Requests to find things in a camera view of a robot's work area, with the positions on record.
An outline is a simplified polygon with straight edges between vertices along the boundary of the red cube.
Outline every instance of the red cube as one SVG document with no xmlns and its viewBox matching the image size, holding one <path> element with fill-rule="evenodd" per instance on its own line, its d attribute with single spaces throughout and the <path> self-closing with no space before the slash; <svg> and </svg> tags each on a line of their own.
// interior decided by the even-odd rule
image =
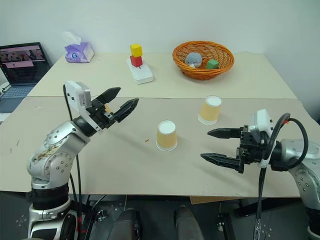
<svg viewBox="0 0 320 240">
<path fill-rule="evenodd" d="M 134 57 L 134 56 L 130 56 L 130 60 L 131 60 L 131 64 L 133 66 L 140 67 L 142 65 L 142 57 L 138 56 L 138 57 Z"/>
</svg>

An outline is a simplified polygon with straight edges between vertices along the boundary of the purple tissue box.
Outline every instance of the purple tissue box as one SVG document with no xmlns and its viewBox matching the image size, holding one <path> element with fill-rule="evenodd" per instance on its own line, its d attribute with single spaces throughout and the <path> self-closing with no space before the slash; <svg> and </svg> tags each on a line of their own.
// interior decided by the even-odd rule
<svg viewBox="0 0 320 240">
<path fill-rule="evenodd" d="M 89 63 L 95 55 L 90 43 L 81 42 L 65 46 L 65 60 L 69 63 Z"/>
</svg>

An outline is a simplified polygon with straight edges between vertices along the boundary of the laptop keyboard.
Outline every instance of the laptop keyboard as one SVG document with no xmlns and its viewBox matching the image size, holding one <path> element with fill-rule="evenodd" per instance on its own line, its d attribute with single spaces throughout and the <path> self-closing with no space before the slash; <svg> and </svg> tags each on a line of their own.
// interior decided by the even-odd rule
<svg viewBox="0 0 320 240">
<path fill-rule="evenodd" d="M 1 97 L 6 99 L 25 98 L 34 86 L 10 87 Z"/>
</svg>

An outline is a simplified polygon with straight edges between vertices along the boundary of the orange basket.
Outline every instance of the orange basket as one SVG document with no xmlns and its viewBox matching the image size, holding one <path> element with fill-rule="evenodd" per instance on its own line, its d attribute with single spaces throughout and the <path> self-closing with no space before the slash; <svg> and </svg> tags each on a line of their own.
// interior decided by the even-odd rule
<svg viewBox="0 0 320 240">
<path fill-rule="evenodd" d="M 187 55 L 192 52 L 202 56 L 199 68 L 190 67 L 185 63 Z M 235 63 L 229 49 L 212 41 L 187 41 L 173 50 L 172 57 L 184 75 L 197 80 L 213 79 L 227 72 Z M 217 69 L 206 69 L 207 62 L 211 59 L 219 62 Z"/>
</svg>

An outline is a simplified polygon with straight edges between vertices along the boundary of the upside-down paper cup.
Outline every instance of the upside-down paper cup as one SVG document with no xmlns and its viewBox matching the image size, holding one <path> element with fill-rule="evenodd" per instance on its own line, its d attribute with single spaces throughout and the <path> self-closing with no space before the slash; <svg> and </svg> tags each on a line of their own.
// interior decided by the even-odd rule
<svg viewBox="0 0 320 240">
<path fill-rule="evenodd" d="M 176 125 L 172 121 L 163 120 L 159 123 L 155 143 L 158 149 L 165 152 L 170 152 L 177 147 Z"/>
<path fill-rule="evenodd" d="M 198 119 L 205 125 L 213 125 L 218 121 L 222 100 L 218 96 L 208 96 L 202 105 Z"/>
</svg>

